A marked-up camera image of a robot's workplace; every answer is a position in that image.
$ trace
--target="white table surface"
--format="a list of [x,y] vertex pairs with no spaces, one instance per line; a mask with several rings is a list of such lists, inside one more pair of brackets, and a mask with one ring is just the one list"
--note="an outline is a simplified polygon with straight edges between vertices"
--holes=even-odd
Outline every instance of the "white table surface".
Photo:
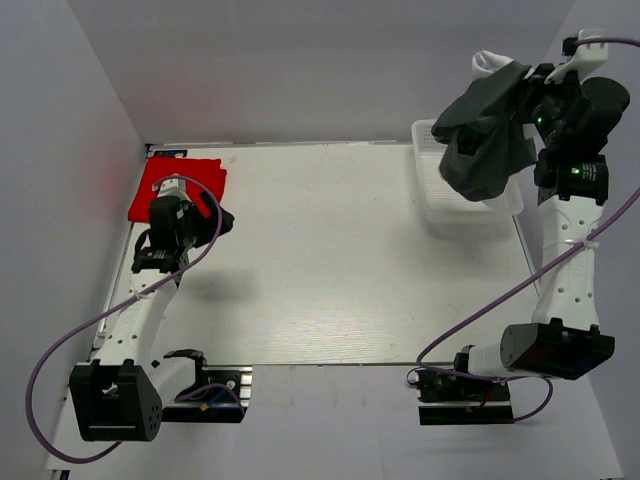
[[[529,274],[513,223],[434,232],[421,211],[410,146],[190,149],[229,170],[234,230],[188,272],[155,351],[199,348],[214,364],[412,362],[432,338]],[[135,226],[135,232],[143,226]],[[115,299],[127,293],[131,249]],[[496,341],[527,322],[521,293],[429,360]],[[620,468],[587,378],[556,382],[540,415],[518,425],[422,427],[406,366],[254,367],[240,425],[163,423],[72,480],[437,480],[617,478]],[[544,397],[511,386],[521,415]],[[68,400],[55,445],[89,455]]]
[[[434,230],[410,145],[189,148],[221,158],[236,217],[187,272],[154,352],[204,351],[209,363],[413,362],[433,338],[530,272],[512,221]],[[136,224],[115,298],[127,295]],[[191,252],[195,258],[198,252]],[[528,322],[530,288],[428,357]]]

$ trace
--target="dark green cloth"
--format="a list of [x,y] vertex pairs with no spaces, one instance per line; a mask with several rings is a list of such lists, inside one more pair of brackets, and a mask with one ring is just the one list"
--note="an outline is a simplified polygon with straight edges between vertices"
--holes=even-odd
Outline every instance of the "dark green cloth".
[[[504,192],[514,173],[533,165],[533,140],[525,140],[522,124],[513,119],[514,90],[529,66],[511,62],[485,78],[475,80],[467,91],[440,115],[431,128],[433,136],[448,145],[440,162],[442,178],[470,201],[495,198]],[[475,152],[459,151],[461,127],[481,135]]]

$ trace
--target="cable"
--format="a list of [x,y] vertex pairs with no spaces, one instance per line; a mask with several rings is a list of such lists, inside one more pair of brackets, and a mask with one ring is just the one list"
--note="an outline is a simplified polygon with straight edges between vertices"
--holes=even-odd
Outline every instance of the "cable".
[[202,183],[200,183],[200,182],[198,182],[196,180],[193,180],[192,178],[185,177],[183,175],[169,175],[167,177],[161,178],[154,185],[160,185],[165,180],[171,180],[171,179],[185,180],[187,182],[191,182],[194,185],[200,187],[203,191],[205,191],[207,193],[207,195],[209,195],[211,197],[211,199],[212,199],[212,201],[213,201],[213,203],[214,203],[214,205],[216,207],[217,214],[218,214],[218,223],[216,225],[216,231],[213,234],[213,238],[211,239],[211,242],[209,242],[209,244],[205,247],[204,251],[200,255],[198,255],[198,257],[196,257],[192,262],[189,262],[184,267],[180,268],[179,270],[176,270],[171,275],[168,275],[168,276],[164,277],[163,279],[157,281],[156,283],[154,283],[152,285],[149,285],[147,288],[145,288],[145,289],[141,290],[140,292],[138,292],[138,295],[127,298],[126,300],[124,300],[124,301],[120,302],[119,304],[111,307],[110,309],[102,312],[101,314],[96,315],[92,319],[87,320],[83,324],[78,325],[76,328],[74,328],[70,332],[68,332],[65,335],[63,335],[53,345],[51,345],[47,349],[46,352],[44,352],[42,357],[40,357],[40,360],[38,360],[38,362],[36,363],[35,367],[33,368],[33,371],[31,372],[31,376],[29,377],[29,381],[27,383],[27,391],[26,391],[26,395],[25,395],[25,402],[24,402],[25,403],[25,412],[27,414],[27,423],[29,424],[29,428],[31,429],[31,432],[33,433],[33,435],[36,437],[36,440],[38,440],[40,445],[42,445],[47,452],[49,452],[51,455],[53,455],[54,457],[59,458],[60,460],[62,460],[64,462],[75,463],[75,464],[87,464],[87,463],[95,462],[96,460],[99,460],[99,459],[105,457],[106,455],[108,455],[109,453],[111,453],[115,448],[117,448],[120,445],[121,442],[116,442],[113,445],[111,445],[109,448],[107,448],[106,450],[104,450],[104,451],[102,451],[102,452],[100,452],[100,453],[98,453],[96,455],[93,455],[91,457],[73,457],[71,455],[67,455],[66,453],[61,452],[60,450],[58,450],[56,447],[53,446],[53,444],[51,442],[49,442],[49,440],[47,440],[45,438],[44,434],[40,430],[40,427],[38,427],[38,423],[36,422],[35,414],[33,412],[33,389],[34,389],[36,380],[38,378],[38,374],[42,370],[42,367],[44,366],[46,361],[49,359],[49,357],[51,357],[51,355],[58,348],[60,348],[61,345],[63,345],[67,340],[69,340],[73,336],[77,335],[78,333],[82,332],[83,330],[86,330],[90,326],[95,325],[96,323],[98,323],[103,318],[106,318],[106,317],[108,317],[110,315],[113,315],[116,312],[119,312],[120,310],[123,310],[123,309],[125,309],[127,307],[130,307],[131,305],[136,303],[142,296],[144,296],[144,295],[146,295],[148,293],[151,293],[153,290],[158,289],[159,287],[161,287],[165,283],[170,282],[170,281],[174,280],[175,278],[179,277],[180,275],[182,275],[184,272],[186,272],[190,268],[195,267],[198,263],[200,263],[200,261],[202,261],[202,259],[204,257],[207,256],[207,254],[209,253],[209,251],[213,247],[213,244],[216,242],[216,240],[220,236],[220,230],[222,229],[222,208],[220,208],[220,204],[218,203],[218,200],[216,199],[215,195],[213,195],[211,190],[209,190]]
[[[576,46],[588,45],[588,44],[592,44],[592,43],[618,43],[618,44],[632,45],[632,46],[635,46],[635,47],[640,47],[640,40],[634,40],[634,39],[631,39],[631,38],[622,38],[622,37],[586,38],[584,40],[578,40],[576,42]],[[618,210],[616,210],[613,213],[613,215],[611,215],[611,217],[609,217],[608,220],[606,220],[598,228],[595,228],[594,230],[592,230],[591,233],[589,233],[586,236],[585,241],[586,242],[591,242],[596,237],[598,237],[600,234],[604,233],[609,227],[611,227],[611,225],[613,225],[615,222],[617,222],[618,219],[620,219],[620,217],[622,215],[624,215],[624,213],[626,213],[627,210],[629,210],[629,208],[631,208],[631,206],[638,200],[639,197],[640,197],[640,187],[629,197],[629,199]],[[455,335],[456,333],[458,333],[463,328],[471,325],[473,322],[475,322],[479,318],[483,317],[484,315],[489,313],[491,310],[493,310],[497,306],[499,306],[502,303],[506,302],[507,300],[509,300],[514,295],[520,293],[522,290],[527,288],[529,285],[532,285],[534,282],[536,282],[537,280],[542,278],[545,274],[549,273],[551,270],[556,268],[558,265],[560,265],[561,263],[564,263],[566,260],[571,258],[576,253],[582,251],[585,247],[586,247],[586,245],[585,245],[584,241],[576,242],[569,250],[567,250],[566,252],[564,252],[563,254],[561,254],[560,256],[558,256],[557,258],[552,260],[551,262],[549,262],[547,265],[542,267],[536,273],[531,275],[528,279],[526,279],[523,282],[521,282],[520,284],[516,285],[515,287],[513,287],[511,290],[509,290],[507,293],[505,293],[501,297],[498,297],[496,300],[494,300],[493,302],[489,303],[485,307],[481,308],[480,310],[478,310],[476,313],[474,313],[473,315],[471,315],[467,319],[463,320],[462,322],[458,323],[457,325],[453,326],[452,328],[450,328],[449,330],[444,332],[442,335],[440,335],[438,338],[436,338],[433,342],[431,342],[424,350],[422,350],[422,352],[420,352],[420,354],[418,355],[418,358],[416,359],[416,363],[422,368],[425,368],[425,369],[433,371],[433,372],[442,373],[442,374],[445,374],[445,375],[468,378],[468,379],[472,379],[472,380],[485,380],[485,381],[489,381],[489,382],[505,381],[505,380],[503,380],[501,378],[498,378],[498,377],[490,377],[490,376],[483,376],[483,375],[472,375],[472,374],[465,373],[465,372],[456,372],[454,370],[449,370],[447,368],[434,367],[434,366],[431,366],[431,365],[428,365],[428,364],[424,363],[423,359],[429,352],[431,352],[434,348],[436,348],[438,345],[440,345],[446,339],[448,339],[452,335]],[[522,378],[529,378],[529,377],[513,377],[513,378],[510,378],[510,379],[507,379],[506,381],[520,380]],[[547,384],[549,385],[549,393],[547,395],[547,398],[541,404],[540,407],[536,408],[533,412],[531,412],[531,413],[529,413],[527,415],[523,415],[522,417],[518,417],[516,419],[516,421],[522,421],[522,420],[526,420],[527,418],[531,418],[532,416],[534,416],[537,413],[539,413],[544,407],[546,407],[547,404],[549,403],[549,401],[551,400],[551,396],[553,395],[553,385],[551,384],[551,382],[548,379],[543,379],[543,380],[545,380],[547,382]]]
[[238,396],[235,394],[235,392],[233,390],[231,390],[229,387],[227,387],[223,383],[210,383],[210,384],[205,385],[203,387],[196,388],[193,392],[189,392],[186,395],[181,395],[179,397],[176,397],[176,402],[182,402],[184,400],[189,400],[190,398],[196,396],[200,392],[206,392],[208,390],[211,390],[212,388],[221,388],[223,391],[227,392],[229,395],[231,395],[231,398],[233,398],[233,401],[236,402],[238,404],[238,406],[240,407],[240,411],[242,411],[242,415],[244,415],[246,413],[246,409],[244,408],[244,405],[242,405],[242,402],[240,401]]
[[542,403],[540,405],[538,405],[534,410],[531,410],[529,413],[525,414],[525,415],[521,415],[519,417],[515,417],[513,419],[514,422],[522,422],[523,420],[528,420],[529,418],[539,414],[542,410],[545,409],[545,407],[547,405],[549,405],[549,402],[551,401],[551,397],[553,396],[553,383],[551,383],[551,381],[548,378],[544,378],[544,377],[514,377],[513,379],[510,380],[520,380],[522,378],[540,378],[542,380],[544,380],[545,382],[547,382],[547,386],[549,387],[549,390],[547,391],[547,396],[545,397],[545,399],[542,401]]
[[206,403],[203,403],[202,406],[200,407],[203,411],[206,410],[207,408],[211,408],[213,407],[213,405],[225,394],[224,390],[221,390],[220,392],[218,392],[218,394],[213,397],[211,400],[209,400]]
[[579,47],[580,45],[589,45],[592,43],[618,43],[621,45],[631,45],[632,47],[640,47],[640,40],[635,40],[633,38],[625,38],[625,37],[593,37],[593,38],[585,38],[582,40],[578,40],[575,45]]

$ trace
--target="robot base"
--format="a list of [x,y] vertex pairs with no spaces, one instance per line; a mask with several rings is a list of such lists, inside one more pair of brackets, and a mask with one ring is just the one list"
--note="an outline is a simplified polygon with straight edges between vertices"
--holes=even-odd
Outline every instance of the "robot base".
[[417,372],[420,425],[490,425],[513,422],[509,387]]

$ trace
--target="plastic bin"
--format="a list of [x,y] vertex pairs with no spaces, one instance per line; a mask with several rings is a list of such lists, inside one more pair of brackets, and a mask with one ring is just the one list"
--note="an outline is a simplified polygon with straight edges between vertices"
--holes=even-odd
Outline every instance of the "plastic bin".
[[504,193],[484,202],[470,202],[440,176],[438,166],[446,149],[431,135],[435,120],[418,120],[411,127],[418,184],[429,222],[437,224],[492,223],[522,212],[524,202],[512,176]]

